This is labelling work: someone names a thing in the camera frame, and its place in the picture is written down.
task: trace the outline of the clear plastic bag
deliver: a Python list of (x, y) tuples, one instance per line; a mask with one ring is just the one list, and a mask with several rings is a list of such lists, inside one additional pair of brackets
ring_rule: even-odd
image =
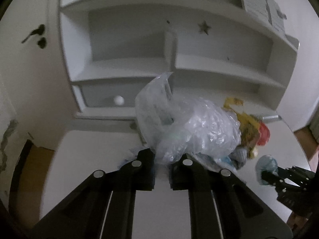
[(203, 98), (172, 95), (165, 72), (147, 84), (135, 99), (140, 131), (156, 157), (165, 163), (185, 153), (223, 158), (240, 144), (240, 122)]

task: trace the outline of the peeling paint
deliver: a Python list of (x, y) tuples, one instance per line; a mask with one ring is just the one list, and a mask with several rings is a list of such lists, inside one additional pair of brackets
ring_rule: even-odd
[(18, 122), (16, 120), (10, 120), (9, 126), (3, 134), (2, 141), (0, 143), (0, 153), (2, 154), (2, 163), (0, 165), (0, 173), (5, 171), (5, 169), (7, 168), (8, 156), (6, 155), (4, 150), (8, 144), (8, 138), (15, 131), (17, 125), (18, 125)]

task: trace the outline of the red plastic bag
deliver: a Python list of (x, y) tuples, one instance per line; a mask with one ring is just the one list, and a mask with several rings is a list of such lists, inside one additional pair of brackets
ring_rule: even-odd
[(270, 131), (265, 125), (265, 123), (260, 122), (260, 128), (259, 128), (259, 133), (260, 133), (260, 138), (257, 142), (258, 146), (264, 146), (265, 144), (268, 143), (269, 138), (270, 138)]

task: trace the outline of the white knob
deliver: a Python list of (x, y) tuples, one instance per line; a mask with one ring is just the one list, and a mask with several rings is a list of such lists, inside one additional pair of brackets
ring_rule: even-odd
[(124, 98), (122, 96), (117, 95), (114, 97), (114, 103), (117, 106), (122, 106), (124, 105)]

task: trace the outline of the white shelf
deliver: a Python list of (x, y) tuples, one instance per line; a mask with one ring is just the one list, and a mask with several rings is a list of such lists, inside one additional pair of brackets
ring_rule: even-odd
[(266, 35), (269, 38), (280, 39), (293, 51), (297, 52), (298, 50), (287, 40), (285, 36), (275, 30), (270, 24), (265, 23), (257, 18), (253, 18), (250, 14), (248, 14), (240, 7), (228, 3), (213, 2), (211, 0), (78, 0), (71, 3), (66, 3), (65, 6), (62, 6), (62, 10), (63, 12), (92, 11), (120, 5), (138, 4), (172, 5), (207, 11), (212, 14), (220, 15), (240, 24), (243, 24)]
[(168, 71), (165, 58), (123, 58), (92, 62), (72, 81), (125, 77), (156, 77)]
[(178, 54), (176, 58), (176, 68), (221, 73), (229, 76), (235, 76), (251, 83), (285, 88), (284, 85), (273, 80), (265, 72), (257, 71), (253, 68), (244, 67), (242, 65), (229, 63), (223, 60)]
[(202, 97), (210, 100), (219, 107), (223, 107), (227, 97), (236, 97), (244, 101), (244, 106), (233, 106), (232, 108), (238, 112), (246, 112), (253, 115), (273, 115), (276, 111), (265, 104), (257, 93), (225, 91), (217, 89), (174, 87), (173, 93), (177, 96)]
[(94, 120), (133, 120), (135, 118), (134, 107), (105, 107), (90, 108), (85, 107), (82, 112), (75, 114), (77, 119)]

